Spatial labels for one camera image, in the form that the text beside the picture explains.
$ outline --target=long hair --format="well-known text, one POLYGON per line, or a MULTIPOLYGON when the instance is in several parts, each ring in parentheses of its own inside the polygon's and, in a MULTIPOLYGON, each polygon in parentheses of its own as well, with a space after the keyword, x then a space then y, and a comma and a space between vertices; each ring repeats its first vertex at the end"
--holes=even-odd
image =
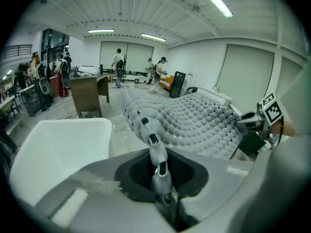
POLYGON ((35 65, 40 64, 40 58, 39 58, 39 54, 35 55, 35 65))

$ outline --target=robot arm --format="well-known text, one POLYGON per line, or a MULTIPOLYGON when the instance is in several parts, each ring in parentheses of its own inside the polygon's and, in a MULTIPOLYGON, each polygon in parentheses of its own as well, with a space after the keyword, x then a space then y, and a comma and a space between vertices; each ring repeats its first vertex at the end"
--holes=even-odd
POLYGON ((281 138, 284 117, 279 100, 274 93, 271 93, 260 103, 257 103, 256 110, 241 115, 240 118, 236 120, 235 125, 244 135, 247 135, 249 132, 258 132, 262 140, 270 140, 271 127, 278 122, 279 119, 282 121, 281 138))

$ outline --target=red pants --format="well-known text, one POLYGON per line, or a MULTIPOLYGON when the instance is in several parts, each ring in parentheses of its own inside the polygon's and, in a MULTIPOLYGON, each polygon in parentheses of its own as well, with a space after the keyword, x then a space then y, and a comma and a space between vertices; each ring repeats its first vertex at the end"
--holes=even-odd
POLYGON ((60 73, 57 75, 57 80, 58 80, 58 95, 60 97, 64 96, 64 91, 65 91, 65 96, 69 96, 68 89, 63 87, 63 82, 62 82, 62 76, 60 73))

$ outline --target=black speaker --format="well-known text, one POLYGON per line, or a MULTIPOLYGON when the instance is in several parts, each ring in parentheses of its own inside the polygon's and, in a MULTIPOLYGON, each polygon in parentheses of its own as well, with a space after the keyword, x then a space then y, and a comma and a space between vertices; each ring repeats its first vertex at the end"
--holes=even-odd
POLYGON ((179 97, 181 88, 183 87, 184 81, 186 78, 186 74, 182 72, 176 72, 172 84, 172 88, 170 91, 170 97, 175 99, 179 97))

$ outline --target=floor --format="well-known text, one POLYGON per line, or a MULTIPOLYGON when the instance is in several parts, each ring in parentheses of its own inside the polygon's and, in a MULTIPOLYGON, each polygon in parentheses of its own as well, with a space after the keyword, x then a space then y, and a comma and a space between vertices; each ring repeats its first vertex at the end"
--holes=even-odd
MULTIPOLYGON (((147 93, 151 85, 143 83, 134 84, 132 81, 124 83, 124 86, 132 89, 139 89, 142 93, 147 93)), ((108 83, 110 103, 106 102, 106 97, 100 96, 100 104, 103 116, 109 119, 113 125, 113 133, 111 137, 111 144, 114 151, 114 156, 128 153, 131 151, 141 150, 148 146, 140 141, 132 132, 121 112, 121 96, 120 92, 125 88, 116 89, 115 83, 108 83)), ((55 120, 55 119, 71 119, 78 118, 76 109, 72 100, 71 93, 67 98, 57 97, 54 100, 51 108, 45 112, 38 112, 35 117, 25 117, 24 122, 20 127, 17 127, 15 132, 10 135, 18 146, 21 146, 27 135, 34 128, 34 126, 41 120, 55 120)), ((159 98, 171 99, 168 90, 159 87, 158 93, 153 94, 159 98)))

